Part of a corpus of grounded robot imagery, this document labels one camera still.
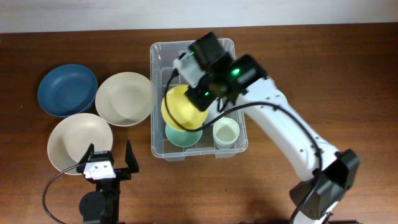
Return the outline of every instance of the plastic bin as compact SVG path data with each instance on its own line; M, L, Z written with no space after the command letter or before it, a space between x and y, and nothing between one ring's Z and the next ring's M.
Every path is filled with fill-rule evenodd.
M187 51L193 41L159 42L150 47L150 81L152 83L152 113L150 114L152 153L155 157L166 161L182 161L186 156L214 154L216 158L232 157L236 153L248 148L248 136L244 115L241 110L235 111L226 117L234 119L240 127L238 140L230 149L218 149L213 140L213 126L203 130L201 139L190 147L173 145L165 135L165 121L160 112L163 94L173 70L173 60L182 52ZM220 44L235 59L234 43L230 39L220 39ZM180 84L187 84L182 76L173 79L170 88Z

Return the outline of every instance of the white backdrop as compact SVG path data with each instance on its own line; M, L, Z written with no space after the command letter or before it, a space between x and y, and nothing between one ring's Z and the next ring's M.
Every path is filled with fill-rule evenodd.
M398 0L0 0L0 32L397 21Z

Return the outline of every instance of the wooden table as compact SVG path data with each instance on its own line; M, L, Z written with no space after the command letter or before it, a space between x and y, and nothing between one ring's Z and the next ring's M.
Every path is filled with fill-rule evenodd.
M61 121L37 102L43 76L65 63L92 69L102 83L134 71L149 77L154 42L194 40L211 29L121 30L0 36L0 223L53 223L42 191L57 171L47 139ZM290 104L325 139L362 160L356 183L333 220L398 220L398 24L214 29L251 54ZM116 167L132 141L141 171L121 185L120 220L130 223L266 223L288 219L299 179L275 144L246 118L249 147L228 159L166 162L150 151L150 119L112 126ZM81 223L78 204L94 185L65 175L47 195L53 214Z

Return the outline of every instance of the yellow bowl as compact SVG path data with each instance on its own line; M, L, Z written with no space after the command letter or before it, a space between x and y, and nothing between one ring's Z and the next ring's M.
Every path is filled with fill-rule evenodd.
M185 96L188 85L178 85L167 92L167 106L173 118L187 129L199 128L205 122L208 111L198 110ZM162 117L174 129L183 130L170 117L162 100Z

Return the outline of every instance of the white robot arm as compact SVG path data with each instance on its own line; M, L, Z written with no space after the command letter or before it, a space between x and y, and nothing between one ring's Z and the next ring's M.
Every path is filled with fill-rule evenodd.
M188 52L174 60L174 68L169 82L175 75L183 76L190 85L185 95L199 110L226 98L242 108L284 153L301 179L290 191L297 206L290 223L326 223L331 209L352 187L359 166L355 153L341 153L324 140L288 104L254 59L244 55L232 60L212 33L190 45Z

